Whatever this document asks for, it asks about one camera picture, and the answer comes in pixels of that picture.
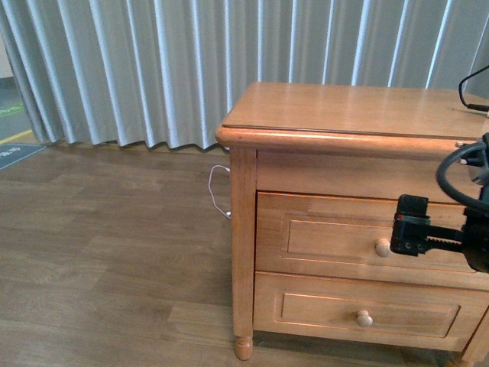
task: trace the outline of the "wooden nightstand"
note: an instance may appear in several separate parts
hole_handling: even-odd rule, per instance
[[[483,360],[489,275],[462,254],[396,255],[389,239],[402,193],[429,198],[432,224],[460,229],[463,207],[435,171],[488,128],[451,90],[253,84],[217,131],[230,147],[238,358],[264,330]],[[478,196],[466,167],[449,173]]]

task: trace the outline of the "bottom drawer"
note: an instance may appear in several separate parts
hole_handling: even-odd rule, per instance
[[[462,351],[489,293],[256,273],[254,329]]]

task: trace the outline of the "turned wooden leg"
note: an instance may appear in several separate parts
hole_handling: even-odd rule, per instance
[[[452,356],[445,367],[474,367],[474,363],[464,361],[460,358],[460,356]]]
[[[243,338],[241,336],[236,337],[235,353],[238,359],[246,361],[250,359],[251,352],[253,351],[253,338]]]

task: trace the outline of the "black cable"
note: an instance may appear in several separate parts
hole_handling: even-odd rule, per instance
[[[436,181],[438,185],[453,200],[459,202],[466,207],[476,209],[483,213],[489,213],[489,204],[483,203],[480,200],[476,200],[470,196],[461,193],[457,189],[455,189],[446,179],[446,171],[448,168],[458,161],[460,158],[463,158],[466,154],[471,153],[473,151],[485,151],[486,144],[482,141],[478,141],[474,144],[464,145],[462,148],[454,151],[450,155],[448,155],[442,163],[439,165],[436,170]]]
[[[477,111],[484,111],[484,112],[489,112],[489,106],[486,106],[486,105],[474,105],[474,104],[467,104],[465,99],[464,99],[464,96],[463,96],[463,93],[462,93],[462,90],[461,88],[463,87],[464,83],[469,80],[470,78],[472,78],[473,76],[476,76],[480,73],[482,73],[483,71],[489,69],[489,65],[487,65],[486,67],[483,67],[482,69],[476,71],[475,73],[472,73],[471,75],[465,77],[464,79],[461,80],[461,82],[458,84],[458,95],[460,96],[460,101],[461,103],[467,107],[468,109],[475,109]]]

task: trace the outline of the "green stripe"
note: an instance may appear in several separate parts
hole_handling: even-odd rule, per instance
[[[24,111],[23,103],[15,103],[14,105],[9,105],[0,108],[0,119],[5,116],[14,115],[16,113]]]

